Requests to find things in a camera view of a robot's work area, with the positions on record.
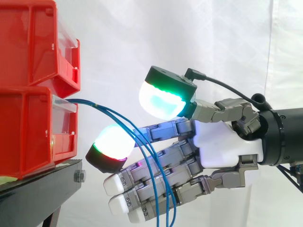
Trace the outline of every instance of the screw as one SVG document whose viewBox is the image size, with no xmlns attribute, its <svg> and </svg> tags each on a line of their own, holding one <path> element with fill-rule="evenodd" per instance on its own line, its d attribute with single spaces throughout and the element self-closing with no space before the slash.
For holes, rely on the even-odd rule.
<svg viewBox="0 0 303 227">
<path fill-rule="evenodd" d="M 74 174 L 74 182 L 83 183 L 86 179 L 85 170 L 77 170 Z"/>
</svg>

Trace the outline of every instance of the blue wire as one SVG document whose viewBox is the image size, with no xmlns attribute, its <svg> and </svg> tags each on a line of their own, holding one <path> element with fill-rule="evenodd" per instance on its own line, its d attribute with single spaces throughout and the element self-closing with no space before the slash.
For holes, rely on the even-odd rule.
<svg viewBox="0 0 303 227">
<path fill-rule="evenodd" d="M 164 174 L 164 171 L 160 165 L 160 162 L 159 162 L 159 159 L 158 159 L 158 156 L 157 156 L 157 153 L 156 151 L 154 150 L 153 146 L 151 145 L 151 143 L 149 142 L 149 140 L 143 135 L 143 133 L 130 121 L 128 120 L 127 118 L 125 118 L 124 116 L 122 116 L 121 114 L 117 113 L 116 111 L 110 109 L 110 108 L 107 108 L 105 106 L 101 106 L 101 105 L 97 105 L 91 101 L 88 101 L 88 100 L 83 100 L 83 99 L 69 99 L 68 101 L 70 102 L 74 102 L 74 103 L 80 103 L 80 104 L 86 104 L 86 105 L 90 105 L 98 110 L 100 110 L 101 112 L 105 113 L 106 115 L 110 116 L 114 121 L 116 121 L 119 125 L 120 124 L 123 124 L 120 120 L 118 120 L 116 117 L 114 117 L 112 114 L 110 114 L 108 111 L 118 115 L 119 117 L 123 118 L 124 120 L 126 120 L 127 122 L 129 122 L 139 133 L 140 135 L 147 141 L 147 143 L 149 144 L 149 146 L 151 147 L 152 149 L 152 152 L 150 151 L 150 149 L 146 146 L 146 143 L 144 143 L 140 137 L 137 137 L 137 135 L 132 131 L 130 130 L 128 127 L 123 127 L 123 129 L 125 131 L 127 131 L 127 133 L 130 135 L 130 133 L 134 136 L 137 137 L 137 139 L 147 148 L 147 150 L 149 151 L 149 153 L 151 154 L 151 156 L 155 159 L 156 161 L 156 164 L 158 165 L 160 171 L 161 171 L 161 174 L 163 175 L 163 180 L 165 182 L 165 186 L 166 186 L 166 196 L 167 196 L 167 202 L 166 202 L 166 213 L 167 213 L 167 216 L 166 216 L 166 225 L 169 226 L 169 217 L 168 217 L 168 213 L 169 213 L 169 194 L 171 194 L 172 196 L 172 201 L 173 201 L 173 206 L 174 206 L 174 217 L 173 217 L 173 220 L 171 222 L 171 227 L 173 226 L 174 222 L 175 222 L 175 219 L 176 219 L 176 199 L 175 199 L 175 196 L 172 192 L 172 189 L 170 188 L 169 186 L 169 183 L 167 181 L 167 178 Z"/>
<path fill-rule="evenodd" d="M 136 134 L 133 132 L 133 131 L 131 131 L 129 128 L 127 128 L 127 130 L 129 130 L 133 135 L 135 135 L 136 136 Z M 168 227 L 169 226 L 169 215 L 168 215 L 168 213 L 169 213 L 169 194 L 171 194 L 171 196 L 172 196 L 172 199 L 173 199 L 173 204 L 174 204 L 174 217 L 176 216 L 176 210 L 177 209 L 175 209 L 175 207 L 177 206 L 176 205 L 176 199 L 175 199 L 175 197 L 174 197 L 174 195 L 173 195 L 173 192 L 172 192 L 172 190 L 171 190 L 171 188 L 170 188 L 170 186 L 169 186 L 169 183 L 168 183 L 168 180 L 167 180 L 167 178 L 166 178 L 166 176 L 165 176 L 165 174 L 164 174 L 164 171 L 163 171 L 163 169 L 161 168 L 161 166 L 160 166 L 160 161 L 159 161 L 159 159 L 158 159 L 158 156 L 157 156 L 157 154 L 156 154 L 156 152 L 155 152 L 155 150 L 154 150 L 154 148 L 153 148 L 153 146 L 150 144 L 150 142 L 148 141 L 148 139 L 143 135 L 143 134 L 141 134 L 144 138 L 145 138 L 145 140 L 149 143 L 149 145 L 150 145 L 150 147 L 152 148 L 152 150 L 153 150 L 153 152 L 154 152 L 154 156 L 156 157 L 156 163 L 157 163 L 157 165 L 158 165 L 158 167 L 159 167 L 159 169 L 160 169 L 160 171 L 161 171 L 161 173 L 162 173 L 162 175 L 164 176 L 163 177 L 163 180 L 164 180 L 164 183 L 165 183 L 165 188 L 166 188 L 166 213 L 167 213 L 167 215 L 166 215 L 166 226 Z M 172 223 L 171 223 L 171 227 L 173 226 L 173 224 L 174 224 L 174 222 L 175 222 L 175 218 L 173 218 L 173 220 L 172 220 Z"/>
<path fill-rule="evenodd" d="M 153 149 L 153 146 L 150 144 L 149 140 L 146 139 L 146 137 L 141 133 L 141 131 L 140 131 L 140 130 L 139 130 L 139 129 L 130 121 L 130 120 L 128 120 L 127 118 L 125 118 L 124 116 L 120 115 L 119 113 L 117 113 L 117 112 L 114 111 L 114 110 L 111 110 L 111 109 L 109 109 L 109 108 L 107 108 L 107 107 L 105 107 L 105 106 L 97 105 L 97 104 L 95 104 L 95 103 L 93 103 L 93 102 L 91 102 L 91 101 L 88 101 L 88 100 L 73 99 L 73 100 L 69 100 L 69 101 L 70 101 L 70 102 L 73 102 L 73 101 L 74 101 L 74 102 L 80 102 L 80 103 L 82 103 L 82 104 L 91 105 L 92 107 L 94 107 L 94 108 L 96 108 L 96 109 L 98 109 L 98 110 L 100 110 L 100 111 L 101 111 L 101 109 L 105 109 L 105 110 L 112 111 L 113 113 L 117 114 L 117 115 L 120 116 L 121 118 L 123 118 L 123 119 L 125 119 L 126 121 L 128 121 L 134 128 L 137 129 L 137 131 L 142 135 L 142 137 L 148 142 L 148 144 L 150 145 L 150 147 L 152 148 L 152 150 L 153 150 L 153 152 L 154 152 L 154 154 L 155 154 L 154 156 L 153 156 L 153 154 L 150 152 L 150 150 L 148 149 L 148 147 L 146 146 L 146 144 L 142 142 L 142 140 L 140 139 L 140 137 L 138 137 L 139 141 L 140 141 L 142 144 L 144 144 L 144 146 L 148 149 L 148 151 L 149 151 L 149 153 L 151 154 L 151 156 L 155 159 L 155 161 L 156 161 L 156 163 L 157 163 L 157 165 L 158 165 L 158 167 L 159 167 L 159 169 L 160 169 L 162 175 L 164 176 L 163 179 L 164 179 L 164 182 L 165 182 L 165 185 L 166 185 L 166 192 L 167 192 L 167 204 L 166 204 L 166 205 L 167 205 L 167 207 L 166 207 L 166 213 L 167 213 L 167 214 L 168 214 L 168 212 L 169 212 L 169 196 L 168 196 L 168 192 L 169 192 L 169 193 L 171 194 L 171 196 L 172 196 L 173 205 L 174 205 L 174 218 L 173 218 L 173 221 L 172 221 L 172 223 L 171 223 L 170 226 L 173 226 L 173 224 L 174 224 L 174 222 L 175 222 L 175 218 L 176 218 L 176 199 L 175 199 L 175 197 L 174 197 L 174 195 L 173 195 L 173 192 L 172 192 L 172 190 L 171 190 L 171 188 L 170 188 L 170 186 L 169 186 L 169 183 L 168 183 L 168 181 L 167 181 L 167 178 L 166 178 L 166 176 L 165 176 L 165 174 L 164 174 L 164 172 L 163 172 L 163 170 L 162 170 L 162 168 L 161 168 L 161 166 L 160 166 L 160 162 L 159 162 L 158 156 L 157 156 L 155 150 Z M 129 130 L 134 136 L 136 136 L 129 128 L 127 128 L 127 130 Z"/>
</svg>

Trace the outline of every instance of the red plastic drawer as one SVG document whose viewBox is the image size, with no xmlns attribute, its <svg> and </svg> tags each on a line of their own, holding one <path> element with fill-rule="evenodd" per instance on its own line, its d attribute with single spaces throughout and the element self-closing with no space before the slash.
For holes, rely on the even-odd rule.
<svg viewBox="0 0 303 227">
<path fill-rule="evenodd" d="M 46 87 L 0 87 L 0 176 L 18 179 L 77 154 L 78 107 Z"/>
<path fill-rule="evenodd" d="M 80 90 L 80 43 L 52 0 L 0 0 L 2 86 L 42 86 L 65 98 Z"/>
</svg>

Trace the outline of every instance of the robot finger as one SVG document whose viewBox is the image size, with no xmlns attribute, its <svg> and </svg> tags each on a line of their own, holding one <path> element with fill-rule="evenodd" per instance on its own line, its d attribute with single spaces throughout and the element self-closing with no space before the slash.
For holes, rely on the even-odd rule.
<svg viewBox="0 0 303 227">
<path fill-rule="evenodd" d="M 198 149 L 193 145 L 192 139 L 187 138 L 173 143 L 170 147 L 159 151 L 160 165 L 163 168 L 172 168 L 185 161 L 189 156 L 198 152 Z M 154 159 L 149 156 L 149 163 L 152 168 L 153 175 L 160 173 Z M 135 187 L 139 182 L 147 181 L 151 178 L 149 169 L 145 159 L 136 162 L 127 168 L 121 170 L 117 174 L 108 177 L 103 185 L 107 195 L 114 196 L 128 191 Z"/>
<path fill-rule="evenodd" d="M 139 128 L 139 131 L 149 140 L 150 143 L 154 143 L 176 137 L 194 136 L 195 127 L 189 119 L 179 118 L 169 122 L 142 127 Z M 134 129 L 134 133 L 144 141 L 143 137 L 136 129 Z"/>
<path fill-rule="evenodd" d="M 165 175 L 170 187 L 178 187 L 185 184 L 193 176 L 201 173 L 203 168 L 195 157 L 191 157 L 181 165 L 165 170 Z M 162 175 L 157 175 L 155 178 L 155 187 L 158 197 L 166 193 L 165 182 Z M 129 213 L 146 204 L 149 201 L 155 200 L 154 188 L 152 180 L 139 183 L 134 188 L 114 196 L 109 201 L 108 205 L 113 215 Z"/>
<path fill-rule="evenodd" d="M 216 186 L 221 185 L 222 180 L 212 180 L 206 175 L 202 175 L 191 179 L 187 183 L 173 188 L 173 193 L 176 198 L 177 206 L 184 205 L 185 203 L 195 200 L 201 195 L 210 194 Z M 159 214 L 166 213 L 166 196 L 161 195 L 158 198 Z M 169 209 L 173 208 L 172 197 L 169 195 Z M 140 207 L 130 211 L 128 217 L 131 223 L 141 223 L 157 217 L 156 201 L 149 200 L 142 204 Z"/>
</svg>

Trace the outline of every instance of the white fabric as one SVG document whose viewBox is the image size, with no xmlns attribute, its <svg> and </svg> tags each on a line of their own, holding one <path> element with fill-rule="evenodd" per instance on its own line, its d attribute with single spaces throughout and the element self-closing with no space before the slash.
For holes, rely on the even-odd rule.
<svg viewBox="0 0 303 227">
<path fill-rule="evenodd" d="M 138 99 L 150 66 L 156 65 L 178 74 L 189 67 L 197 69 L 247 96 L 266 93 L 274 108 L 300 107 L 300 2 L 57 0 L 66 24 L 81 41 L 81 91 L 74 97 L 112 107 L 140 127 L 159 123 L 141 108 Z M 196 96 L 208 102 L 236 97 L 209 82 L 198 82 Z M 77 158 L 84 159 L 94 139 L 111 123 L 96 110 L 80 106 Z M 155 148 L 171 143 L 155 144 Z M 140 151 L 134 150 L 126 164 L 141 158 Z M 58 227 L 155 226 L 155 219 L 135 225 L 127 215 L 112 216 L 107 205 L 110 197 L 103 189 L 108 175 L 86 161 L 83 168 L 86 182 L 63 204 Z M 275 168 L 262 167 L 261 175 L 251 188 L 218 189 L 179 207 L 175 226 L 281 227 L 300 223 L 303 196 Z"/>
</svg>

